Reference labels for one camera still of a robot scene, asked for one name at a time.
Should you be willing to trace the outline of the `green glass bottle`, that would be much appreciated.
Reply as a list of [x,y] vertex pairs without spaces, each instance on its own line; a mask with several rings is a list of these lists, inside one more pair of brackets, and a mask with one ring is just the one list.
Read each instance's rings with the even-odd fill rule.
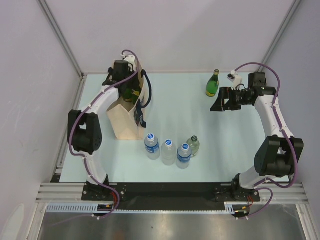
[[208,97],[214,97],[219,89],[219,73],[218,69],[215,69],[212,77],[209,79],[206,85],[205,93]]
[[131,88],[127,88],[127,89],[124,91],[122,97],[123,97],[123,100],[124,100],[125,102],[127,102],[127,103],[131,103],[131,102],[132,102],[132,91],[133,91],[133,90],[132,90]]

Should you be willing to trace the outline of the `green glass bottle front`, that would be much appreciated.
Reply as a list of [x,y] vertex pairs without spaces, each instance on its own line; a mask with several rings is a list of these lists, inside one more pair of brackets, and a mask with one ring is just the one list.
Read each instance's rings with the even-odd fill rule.
[[132,90],[131,88],[127,88],[127,89],[124,91],[122,97],[123,97],[123,100],[124,100],[125,102],[127,102],[127,103],[131,103],[131,102],[132,102],[132,91],[133,91],[133,90]]

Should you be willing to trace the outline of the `green bottle red label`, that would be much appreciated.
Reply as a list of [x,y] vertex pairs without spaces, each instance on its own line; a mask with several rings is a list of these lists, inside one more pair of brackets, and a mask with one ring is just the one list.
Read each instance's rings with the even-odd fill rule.
[[140,97],[140,94],[141,94],[141,88],[140,87],[136,87],[136,88],[133,88],[131,90],[131,101],[132,101],[132,104],[135,105],[136,102],[138,101],[139,97]]

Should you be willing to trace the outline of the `beige canvas tote bag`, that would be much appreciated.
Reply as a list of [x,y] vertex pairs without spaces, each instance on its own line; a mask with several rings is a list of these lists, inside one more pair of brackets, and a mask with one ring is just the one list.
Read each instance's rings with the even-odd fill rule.
[[136,104],[125,102],[123,94],[119,94],[119,99],[106,111],[117,140],[142,140],[147,127],[145,113],[152,100],[152,85],[141,64],[136,65],[135,74],[138,74],[141,88]]

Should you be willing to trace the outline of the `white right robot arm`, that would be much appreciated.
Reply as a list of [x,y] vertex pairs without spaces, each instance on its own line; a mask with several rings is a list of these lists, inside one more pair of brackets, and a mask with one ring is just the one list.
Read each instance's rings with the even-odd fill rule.
[[232,86],[219,89],[210,111],[237,111],[252,105],[259,114],[265,134],[265,140],[255,154],[253,167],[232,179],[231,196],[242,201],[264,183],[272,183],[282,189],[290,188],[297,177],[304,142],[294,137],[286,125],[276,88],[267,85],[263,72],[250,73],[248,86],[244,89],[239,89],[243,79],[235,70],[227,77]]

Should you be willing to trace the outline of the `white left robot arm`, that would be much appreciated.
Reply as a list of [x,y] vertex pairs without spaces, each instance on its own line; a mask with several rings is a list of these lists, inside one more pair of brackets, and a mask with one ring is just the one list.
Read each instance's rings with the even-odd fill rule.
[[71,155],[81,157],[87,173],[86,198],[93,193],[98,199],[105,200],[116,190],[109,184],[108,174],[101,163],[95,159],[94,153],[103,142],[103,134],[99,115],[116,103],[131,83],[139,83],[141,65],[134,55],[122,56],[108,70],[106,80],[102,83],[98,94],[81,110],[68,113],[67,143]]

